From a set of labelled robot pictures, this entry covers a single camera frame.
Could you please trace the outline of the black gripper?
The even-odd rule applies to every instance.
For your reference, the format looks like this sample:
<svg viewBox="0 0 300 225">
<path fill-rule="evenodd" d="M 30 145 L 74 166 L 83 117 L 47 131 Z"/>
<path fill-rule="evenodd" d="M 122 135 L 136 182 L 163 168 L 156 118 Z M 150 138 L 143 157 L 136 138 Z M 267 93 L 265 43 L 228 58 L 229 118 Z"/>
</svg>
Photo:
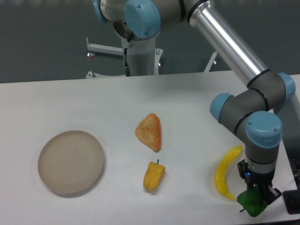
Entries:
<svg viewBox="0 0 300 225">
<path fill-rule="evenodd" d="M 257 164 L 251 160 L 242 160 L 237 164 L 239 175 L 244 180 L 247 190 L 254 186 L 262 188 L 262 203 L 272 204 L 282 193 L 273 188 L 273 178 L 275 175 L 275 166 L 270 164 Z"/>
</svg>

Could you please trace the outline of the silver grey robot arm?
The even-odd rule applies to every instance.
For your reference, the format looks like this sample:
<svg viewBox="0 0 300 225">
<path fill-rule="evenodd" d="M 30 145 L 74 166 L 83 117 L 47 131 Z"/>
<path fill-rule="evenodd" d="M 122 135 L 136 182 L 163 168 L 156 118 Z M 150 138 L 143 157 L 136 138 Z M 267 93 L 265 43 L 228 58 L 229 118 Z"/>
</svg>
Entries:
<svg viewBox="0 0 300 225">
<path fill-rule="evenodd" d="M 238 163 L 238 169 L 247 188 L 258 189 L 262 204 L 278 199 L 281 192 L 272 186 L 272 180 L 282 122 L 271 110 L 292 98 L 294 80 L 264 65 L 211 0 L 94 0 L 92 8 L 99 22 L 113 22 L 123 38 L 126 76 L 155 73 L 155 48 L 147 49 L 145 43 L 166 28 L 187 20 L 206 37 L 247 87 L 237 96 L 216 96 L 210 113 L 245 144 L 246 158 Z"/>
</svg>

